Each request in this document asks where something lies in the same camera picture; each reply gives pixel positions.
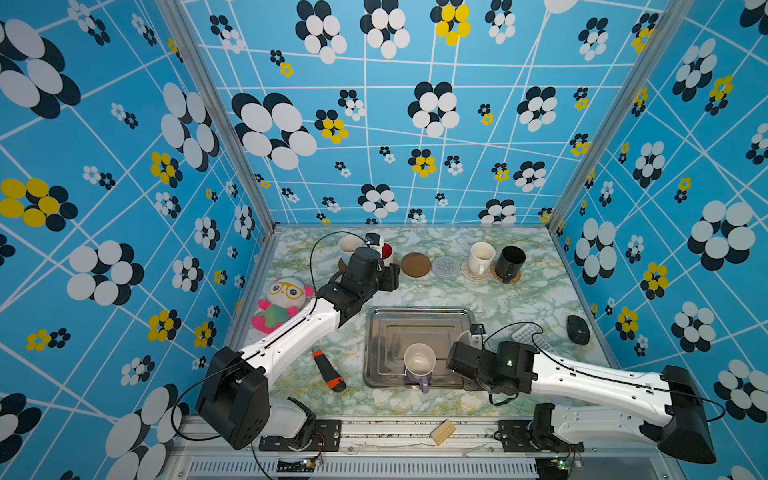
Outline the black mug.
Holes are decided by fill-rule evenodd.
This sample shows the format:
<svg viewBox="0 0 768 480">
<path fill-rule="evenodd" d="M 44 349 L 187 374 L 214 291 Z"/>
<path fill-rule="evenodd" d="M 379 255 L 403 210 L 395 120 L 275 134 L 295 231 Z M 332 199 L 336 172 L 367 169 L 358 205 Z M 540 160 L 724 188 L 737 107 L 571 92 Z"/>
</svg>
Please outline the black mug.
<svg viewBox="0 0 768 480">
<path fill-rule="evenodd" d="M 526 253 L 521 248 L 513 245 L 505 246 L 497 259 L 496 272 L 500 276 L 514 278 L 521 271 L 526 259 Z"/>
</svg>

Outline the red interior mug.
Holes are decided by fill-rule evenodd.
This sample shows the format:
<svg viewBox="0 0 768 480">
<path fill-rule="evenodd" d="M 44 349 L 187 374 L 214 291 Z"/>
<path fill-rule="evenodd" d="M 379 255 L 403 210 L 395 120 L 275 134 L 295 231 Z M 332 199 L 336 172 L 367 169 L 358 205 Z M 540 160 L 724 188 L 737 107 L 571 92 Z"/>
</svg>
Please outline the red interior mug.
<svg viewBox="0 0 768 480">
<path fill-rule="evenodd" d="M 389 267 L 393 262 L 393 248 L 388 243 L 381 247 L 381 259 L 384 267 Z"/>
</svg>

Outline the brown wooden round coaster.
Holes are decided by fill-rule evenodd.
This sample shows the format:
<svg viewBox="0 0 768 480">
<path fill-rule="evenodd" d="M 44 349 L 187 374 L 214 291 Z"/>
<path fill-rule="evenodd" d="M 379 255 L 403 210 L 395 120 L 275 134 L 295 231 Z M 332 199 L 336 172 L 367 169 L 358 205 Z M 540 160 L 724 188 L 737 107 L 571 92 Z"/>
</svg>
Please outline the brown wooden round coaster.
<svg viewBox="0 0 768 480">
<path fill-rule="evenodd" d="M 425 277 L 431 271 L 431 260 L 428 256 L 419 252 L 405 255 L 400 262 L 401 270 L 411 278 Z"/>
</svg>

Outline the rattan round coaster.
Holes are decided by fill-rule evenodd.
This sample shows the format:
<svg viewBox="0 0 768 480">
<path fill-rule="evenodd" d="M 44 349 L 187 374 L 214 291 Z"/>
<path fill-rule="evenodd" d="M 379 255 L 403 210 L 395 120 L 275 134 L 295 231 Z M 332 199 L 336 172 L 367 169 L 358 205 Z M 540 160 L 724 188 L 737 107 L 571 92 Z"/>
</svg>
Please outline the rattan round coaster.
<svg viewBox="0 0 768 480">
<path fill-rule="evenodd" d="M 514 278 L 509 277 L 509 276 L 500 276 L 496 272 L 496 266 L 497 266 L 497 264 L 494 263 L 492 265 L 492 267 L 490 268 L 490 274 L 491 274 L 491 276 L 496 281 L 498 281 L 498 282 L 500 282 L 502 284 L 505 284 L 505 285 L 509 285 L 509 284 L 517 284 L 521 280 L 521 277 L 522 277 L 522 272 L 521 271 L 519 271 Z"/>
</svg>

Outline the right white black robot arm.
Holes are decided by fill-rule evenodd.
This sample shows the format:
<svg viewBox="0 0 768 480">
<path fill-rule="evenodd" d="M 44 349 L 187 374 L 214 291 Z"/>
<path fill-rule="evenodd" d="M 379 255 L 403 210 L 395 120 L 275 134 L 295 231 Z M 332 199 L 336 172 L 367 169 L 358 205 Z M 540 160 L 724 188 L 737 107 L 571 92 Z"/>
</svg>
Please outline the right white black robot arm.
<svg viewBox="0 0 768 480">
<path fill-rule="evenodd" d="M 593 441 L 641 442 L 689 463 L 717 460 L 705 400 L 684 368 L 615 370 L 514 341 L 494 351 L 456 342 L 447 367 L 503 404 L 522 394 L 583 401 L 581 407 L 540 403 L 527 427 L 499 426 L 507 451 L 581 453 Z"/>
</svg>

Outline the plush toy white pink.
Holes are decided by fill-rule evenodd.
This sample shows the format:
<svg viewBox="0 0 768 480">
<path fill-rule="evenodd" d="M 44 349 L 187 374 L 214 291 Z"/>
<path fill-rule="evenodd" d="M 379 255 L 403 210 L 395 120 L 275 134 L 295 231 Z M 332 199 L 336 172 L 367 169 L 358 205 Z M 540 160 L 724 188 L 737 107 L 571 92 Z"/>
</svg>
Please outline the plush toy white pink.
<svg viewBox="0 0 768 480">
<path fill-rule="evenodd" d="M 296 278 L 277 279 L 269 286 L 266 298 L 258 301 L 259 311 L 251 325 L 270 334 L 295 316 L 313 296 L 314 289 Z"/>
</svg>

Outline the metal tray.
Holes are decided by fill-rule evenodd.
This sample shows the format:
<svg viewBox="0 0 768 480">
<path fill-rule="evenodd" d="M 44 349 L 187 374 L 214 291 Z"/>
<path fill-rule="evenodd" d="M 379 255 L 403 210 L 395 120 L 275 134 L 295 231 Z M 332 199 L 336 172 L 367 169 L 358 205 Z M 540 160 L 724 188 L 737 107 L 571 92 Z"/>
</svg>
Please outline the metal tray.
<svg viewBox="0 0 768 480">
<path fill-rule="evenodd" d="M 430 387 L 477 391 L 479 387 L 447 368 L 453 343 L 469 340 L 473 313 L 459 307 L 377 308 L 368 318 L 363 378 L 367 386 L 417 388 L 405 373 L 404 355 L 415 343 L 429 346 L 436 354 Z"/>
</svg>

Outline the grey woven round coaster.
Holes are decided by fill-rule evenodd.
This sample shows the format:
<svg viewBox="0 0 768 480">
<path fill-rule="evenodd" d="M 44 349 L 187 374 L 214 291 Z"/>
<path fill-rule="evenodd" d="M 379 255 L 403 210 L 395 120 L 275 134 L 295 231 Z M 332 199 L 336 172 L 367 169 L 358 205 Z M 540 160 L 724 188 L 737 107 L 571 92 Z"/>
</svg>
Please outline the grey woven round coaster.
<svg viewBox="0 0 768 480">
<path fill-rule="evenodd" d="M 437 278 L 450 280 L 461 273 L 461 266 L 455 258 L 444 255 L 431 261 L 431 271 Z"/>
</svg>

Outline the light blue mug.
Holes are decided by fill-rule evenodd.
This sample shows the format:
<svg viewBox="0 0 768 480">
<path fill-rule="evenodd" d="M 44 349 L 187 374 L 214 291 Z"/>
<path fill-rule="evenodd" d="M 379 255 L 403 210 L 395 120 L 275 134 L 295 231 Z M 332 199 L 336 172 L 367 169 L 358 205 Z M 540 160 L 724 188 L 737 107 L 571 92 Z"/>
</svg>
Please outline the light blue mug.
<svg viewBox="0 0 768 480">
<path fill-rule="evenodd" d="M 351 234 L 343 236 L 338 241 L 337 247 L 340 256 L 338 267 L 340 271 L 345 271 L 347 269 L 351 256 L 363 245 L 364 241 L 360 237 Z"/>
</svg>

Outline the white mug back row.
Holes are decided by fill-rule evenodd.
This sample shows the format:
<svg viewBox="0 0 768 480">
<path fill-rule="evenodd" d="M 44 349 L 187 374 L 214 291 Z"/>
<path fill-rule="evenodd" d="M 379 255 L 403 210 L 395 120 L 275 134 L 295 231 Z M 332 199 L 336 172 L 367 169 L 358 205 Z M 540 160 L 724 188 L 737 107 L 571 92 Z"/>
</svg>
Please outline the white mug back row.
<svg viewBox="0 0 768 480">
<path fill-rule="evenodd" d="M 470 248 L 468 264 L 472 272 L 476 274 L 484 273 L 490 270 L 495 258 L 495 248 L 484 241 L 474 243 Z"/>
</svg>

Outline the purple mug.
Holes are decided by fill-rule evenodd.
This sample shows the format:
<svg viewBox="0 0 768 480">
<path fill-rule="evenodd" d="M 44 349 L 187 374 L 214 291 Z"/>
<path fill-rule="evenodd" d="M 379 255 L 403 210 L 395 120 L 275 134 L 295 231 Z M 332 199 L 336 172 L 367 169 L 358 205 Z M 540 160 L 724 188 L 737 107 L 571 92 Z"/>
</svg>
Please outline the purple mug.
<svg viewBox="0 0 768 480">
<path fill-rule="evenodd" d="M 428 393 L 437 362 L 434 350 L 424 343 L 414 343 L 405 350 L 403 361 L 404 374 L 408 381 L 416 385 L 422 393 Z"/>
</svg>

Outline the multicolour woven round coaster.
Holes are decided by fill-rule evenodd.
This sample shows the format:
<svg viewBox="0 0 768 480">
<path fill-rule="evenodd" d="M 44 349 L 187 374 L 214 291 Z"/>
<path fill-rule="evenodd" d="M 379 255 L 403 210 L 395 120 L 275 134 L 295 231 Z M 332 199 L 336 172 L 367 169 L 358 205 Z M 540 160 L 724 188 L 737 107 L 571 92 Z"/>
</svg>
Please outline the multicolour woven round coaster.
<svg viewBox="0 0 768 480">
<path fill-rule="evenodd" d="M 487 279 L 490 276 L 490 273 L 488 271 L 485 271 L 484 273 L 481 273 L 481 274 L 476 274 L 472 272 L 467 261 L 462 262 L 460 271 L 465 278 L 471 281 L 482 281 Z"/>
</svg>

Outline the white calculator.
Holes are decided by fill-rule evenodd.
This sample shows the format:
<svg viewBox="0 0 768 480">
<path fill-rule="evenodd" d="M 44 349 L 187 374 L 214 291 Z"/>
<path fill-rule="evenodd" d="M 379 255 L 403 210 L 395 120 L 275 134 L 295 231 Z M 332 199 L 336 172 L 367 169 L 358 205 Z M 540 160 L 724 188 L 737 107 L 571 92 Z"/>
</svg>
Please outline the white calculator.
<svg viewBox="0 0 768 480">
<path fill-rule="evenodd" d="M 544 332 L 533 324 L 525 324 L 511 334 L 511 339 L 522 344 L 535 346 L 540 350 L 553 352 L 554 349 L 544 336 Z"/>
</svg>

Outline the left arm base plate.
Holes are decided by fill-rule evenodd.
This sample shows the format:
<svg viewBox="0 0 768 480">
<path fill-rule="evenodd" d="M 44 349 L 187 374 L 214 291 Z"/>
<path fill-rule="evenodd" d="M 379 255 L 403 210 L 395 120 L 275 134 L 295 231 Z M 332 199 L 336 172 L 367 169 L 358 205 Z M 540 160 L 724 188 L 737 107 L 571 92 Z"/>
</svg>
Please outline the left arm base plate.
<svg viewBox="0 0 768 480">
<path fill-rule="evenodd" d="M 293 438 L 277 435 L 262 436 L 258 443 L 260 452 L 323 453 L 338 452 L 340 448 L 342 421 L 319 419 L 312 429 L 304 429 Z"/>
</svg>

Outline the black computer mouse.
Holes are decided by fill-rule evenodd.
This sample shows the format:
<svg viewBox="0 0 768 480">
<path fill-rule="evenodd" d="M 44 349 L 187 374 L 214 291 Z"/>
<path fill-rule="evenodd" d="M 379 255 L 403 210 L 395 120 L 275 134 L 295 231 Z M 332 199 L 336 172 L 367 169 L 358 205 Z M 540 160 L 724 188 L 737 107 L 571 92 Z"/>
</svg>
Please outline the black computer mouse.
<svg viewBox="0 0 768 480">
<path fill-rule="evenodd" d="M 571 342 L 577 345 L 587 345 L 590 342 L 591 333 L 587 321 L 578 315 L 568 315 L 566 319 L 566 332 Z"/>
</svg>

